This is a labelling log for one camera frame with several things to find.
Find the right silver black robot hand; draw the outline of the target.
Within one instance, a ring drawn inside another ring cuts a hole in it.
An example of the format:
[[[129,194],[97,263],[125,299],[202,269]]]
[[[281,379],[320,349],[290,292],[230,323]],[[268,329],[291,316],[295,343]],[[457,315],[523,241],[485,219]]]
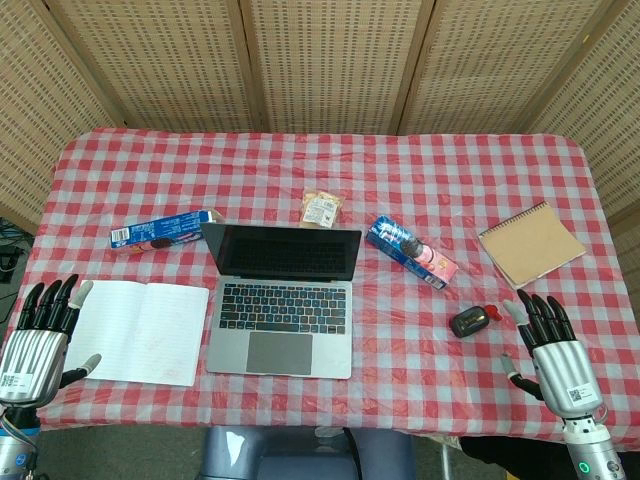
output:
[[[594,416],[604,407],[604,399],[588,352],[564,307],[552,296],[542,298],[523,289],[517,295],[521,306],[508,300],[503,306],[516,323],[536,379],[524,378],[504,353],[501,364],[507,378],[563,420]]]

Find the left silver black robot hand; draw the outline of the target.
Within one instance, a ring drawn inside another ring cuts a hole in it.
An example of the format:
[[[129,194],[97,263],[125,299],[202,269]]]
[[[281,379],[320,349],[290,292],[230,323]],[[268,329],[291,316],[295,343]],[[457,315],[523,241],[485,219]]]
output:
[[[94,286],[91,281],[77,286],[77,281],[73,274],[29,291],[1,358],[2,406],[41,408],[100,364],[102,357],[95,353],[82,365],[64,369],[80,310]]]

